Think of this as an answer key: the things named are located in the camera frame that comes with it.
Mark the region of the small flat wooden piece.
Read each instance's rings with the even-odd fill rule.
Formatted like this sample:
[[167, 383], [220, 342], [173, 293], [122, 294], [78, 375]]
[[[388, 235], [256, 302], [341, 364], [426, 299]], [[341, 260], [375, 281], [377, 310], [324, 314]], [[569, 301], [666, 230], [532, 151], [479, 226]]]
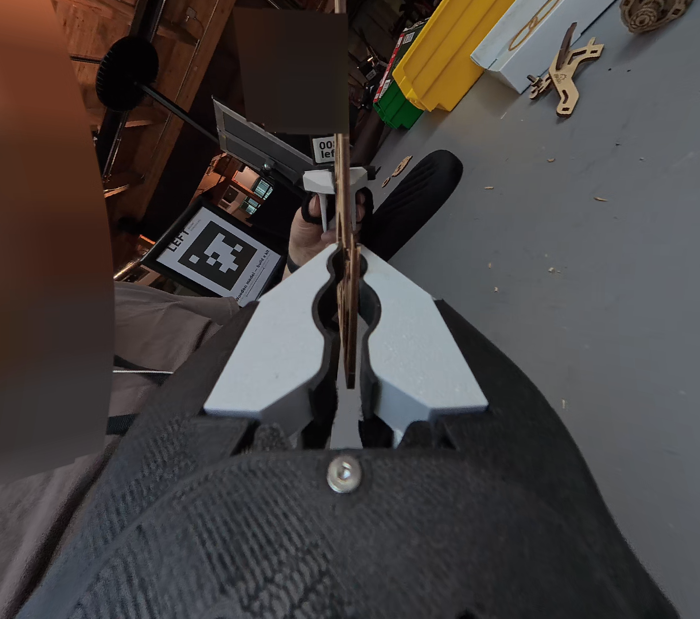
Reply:
[[382, 182], [381, 187], [382, 187], [382, 188], [385, 188], [385, 187], [391, 182], [392, 179], [394, 179], [394, 178], [396, 178], [396, 177], [399, 177], [401, 174], [403, 174], [404, 170], [407, 168], [407, 166], [408, 166], [409, 163], [411, 162], [412, 158], [413, 158], [413, 155], [411, 155], [411, 156], [406, 156], [405, 158], [403, 158], [403, 159], [398, 163], [398, 165], [396, 166], [396, 168], [394, 169], [394, 171], [391, 173], [391, 175], [390, 175], [389, 177], [387, 177], [387, 178]]

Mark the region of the scattered wood chips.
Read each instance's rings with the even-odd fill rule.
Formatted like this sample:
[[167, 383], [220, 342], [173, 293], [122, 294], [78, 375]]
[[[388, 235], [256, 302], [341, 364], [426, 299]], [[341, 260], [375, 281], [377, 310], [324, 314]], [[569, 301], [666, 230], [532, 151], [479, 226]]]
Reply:
[[571, 157], [510, 161], [475, 182], [469, 215], [475, 294], [496, 305], [557, 310], [590, 300], [605, 282], [612, 194], [581, 179]]

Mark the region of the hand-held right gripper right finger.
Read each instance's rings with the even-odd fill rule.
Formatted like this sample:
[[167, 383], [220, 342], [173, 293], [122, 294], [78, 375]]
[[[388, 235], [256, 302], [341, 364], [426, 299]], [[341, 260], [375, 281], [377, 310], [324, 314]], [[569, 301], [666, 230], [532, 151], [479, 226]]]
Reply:
[[485, 412], [486, 396], [429, 293], [368, 249], [358, 288], [363, 443], [399, 443], [415, 422]]

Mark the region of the wooden laser-cut parts sheet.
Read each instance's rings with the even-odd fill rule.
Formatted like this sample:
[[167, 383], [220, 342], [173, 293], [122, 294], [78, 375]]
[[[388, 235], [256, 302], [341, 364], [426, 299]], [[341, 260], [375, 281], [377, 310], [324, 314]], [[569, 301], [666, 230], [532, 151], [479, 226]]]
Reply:
[[351, 190], [351, 151], [349, 148], [349, 111], [347, 96], [346, 0], [334, 0], [335, 13], [341, 20], [341, 125], [335, 136], [335, 221], [338, 248], [342, 255], [343, 275], [337, 286], [338, 320], [345, 383], [355, 387], [358, 285], [360, 249], [355, 244], [352, 223], [356, 218], [355, 195]]

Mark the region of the grey panel on stand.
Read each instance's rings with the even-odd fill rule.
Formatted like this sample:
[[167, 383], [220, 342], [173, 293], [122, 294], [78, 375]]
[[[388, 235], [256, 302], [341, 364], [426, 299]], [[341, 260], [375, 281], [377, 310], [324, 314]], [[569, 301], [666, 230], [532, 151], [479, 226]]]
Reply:
[[250, 123], [243, 116], [212, 98], [220, 149], [262, 174], [277, 171], [293, 184], [300, 183], [303, 174], [314, 168], [308, 155], [287, 142]]

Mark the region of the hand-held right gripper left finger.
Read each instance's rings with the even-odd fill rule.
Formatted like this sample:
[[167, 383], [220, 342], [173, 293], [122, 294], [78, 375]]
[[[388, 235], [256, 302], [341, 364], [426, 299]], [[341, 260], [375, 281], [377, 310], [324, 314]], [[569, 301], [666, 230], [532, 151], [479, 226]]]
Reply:
[[338, 406], [341, 264], [331, 245], [258, 300], [205, 414], [277, 425], [298, 435], [301, 447], [329, 447]]

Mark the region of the large yellow plastic bin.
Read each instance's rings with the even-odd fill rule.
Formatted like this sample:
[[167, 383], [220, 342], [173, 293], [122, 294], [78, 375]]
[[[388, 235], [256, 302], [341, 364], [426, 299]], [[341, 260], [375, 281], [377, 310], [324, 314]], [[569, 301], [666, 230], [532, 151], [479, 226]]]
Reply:
[[394, 71], [406, 99], [452, 111], [484, 72], [471, 55], [514, 1], [442, 0]]

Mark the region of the person's left hand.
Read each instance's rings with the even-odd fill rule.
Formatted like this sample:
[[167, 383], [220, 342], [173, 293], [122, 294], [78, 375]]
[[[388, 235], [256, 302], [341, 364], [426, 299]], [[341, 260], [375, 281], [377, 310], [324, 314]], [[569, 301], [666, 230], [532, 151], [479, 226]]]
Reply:
[[[372, 191], [367, 187], [358, 190], [355, 195], [356, 242], [361, 241], [366, 213], [372, 213], [373, 209]], [[303, 266], [326, 247], [335, 244], [335, 230], [325, 231], [321, 224], [315, 222], [320, 220], [320, 197], [318, 194], [308, 194], [293, 218], [283, 279], [289, 277], [294, 268]]]

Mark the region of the person's grey shirt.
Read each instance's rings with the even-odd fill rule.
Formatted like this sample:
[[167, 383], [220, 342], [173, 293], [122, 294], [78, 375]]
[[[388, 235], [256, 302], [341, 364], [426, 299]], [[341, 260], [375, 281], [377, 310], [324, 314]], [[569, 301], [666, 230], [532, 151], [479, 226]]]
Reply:
[[97, 452], [1, 484], [2, 618], [194, 618], [216, 584], [205, 477], [253, 425], [203, 407], [252, 309], [122, 282], [115, 303]]

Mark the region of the black mesh wrist rest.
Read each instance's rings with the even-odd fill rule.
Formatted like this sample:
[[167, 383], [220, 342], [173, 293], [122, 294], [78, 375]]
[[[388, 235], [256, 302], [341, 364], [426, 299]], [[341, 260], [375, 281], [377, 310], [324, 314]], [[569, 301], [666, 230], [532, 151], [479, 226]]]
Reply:
[[359, 242], [389, 261], [438, 212], [459, 185], [463, 164], [452, 152], [436, 150], [422, 159], [374, 209], [372, 191], [364, 187], [365, 214]]

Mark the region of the framed marker sign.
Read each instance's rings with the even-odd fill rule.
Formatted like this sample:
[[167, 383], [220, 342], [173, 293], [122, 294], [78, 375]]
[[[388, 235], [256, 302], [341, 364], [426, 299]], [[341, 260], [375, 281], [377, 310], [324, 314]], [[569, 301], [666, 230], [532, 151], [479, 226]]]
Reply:
[[197, 295], [244, 307], [281, 281], [285, 258], [278, 240], [198, 197], [141, 263]]

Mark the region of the red and green carton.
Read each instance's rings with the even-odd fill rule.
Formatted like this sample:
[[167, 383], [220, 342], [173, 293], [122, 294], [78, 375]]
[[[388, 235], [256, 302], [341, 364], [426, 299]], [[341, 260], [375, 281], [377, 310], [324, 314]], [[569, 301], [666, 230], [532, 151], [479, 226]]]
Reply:
[[390, 85], [394, 82], [394, 71], [398, 66], [401, 59], [407, 53], [409, 47], [411, 46], [413, 40], [415, 39], [416, 32], [419, 32], [424, 25], [424, 22], [416, 22], [413, 26], [405, 28], [396, 43], [395, 49], [391, 55], [389, 64], [386, 67], [384, 75], [382, 76], [379, 84], [377, 85], [374, 97], [372, 100], [373, 107], [375, 109], [379, 108], [380, 99], [385, 95], [386, 91], [389, 89]]

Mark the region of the black disc with rod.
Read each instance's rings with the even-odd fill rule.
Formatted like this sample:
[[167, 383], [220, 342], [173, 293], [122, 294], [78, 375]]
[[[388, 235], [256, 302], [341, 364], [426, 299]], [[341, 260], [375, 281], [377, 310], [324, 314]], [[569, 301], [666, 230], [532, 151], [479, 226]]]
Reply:
[[173, 116], [218, 143], [217, 135], [155, 90], [159, 67], [157, 50], [150, 41], [137, 36], [119, 39], [101, 59], [95, 81], [98, 99], [107, 109], [123, 114], [137, 108], [145, 97], [149, 97]]

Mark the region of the wooden crank-shaped piece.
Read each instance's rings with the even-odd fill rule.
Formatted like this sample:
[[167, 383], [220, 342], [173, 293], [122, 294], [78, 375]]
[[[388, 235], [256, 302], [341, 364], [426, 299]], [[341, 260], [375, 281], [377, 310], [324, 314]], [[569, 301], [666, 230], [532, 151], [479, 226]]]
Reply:
[[584, 47], [572, 48], [572, 40], [578, 23], [573, 22], [567, 29], [559, 51], [552, 61], [544, 77], [535, 78], [529, 75], [530, 100], [537, 100], [549, 90], [554, 89], [559, 96], [556, 107], [556, 115], [560, 118], [569, 118], [579, 100], [580, 94], [574, 83], [574, 75], [577, 68], [583, 63], [596, 61], [600, 58], [604, 45], [596, 43], [591, 38]]

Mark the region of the white cardboard box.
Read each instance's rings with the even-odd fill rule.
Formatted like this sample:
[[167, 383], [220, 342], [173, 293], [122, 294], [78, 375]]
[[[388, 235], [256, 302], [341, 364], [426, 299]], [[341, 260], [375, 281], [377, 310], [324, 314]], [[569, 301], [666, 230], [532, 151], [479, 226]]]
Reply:
[[471, 55], [488, 74], [522, 93], [549, 68], [569, 21], [566, 0], [515, 0]]

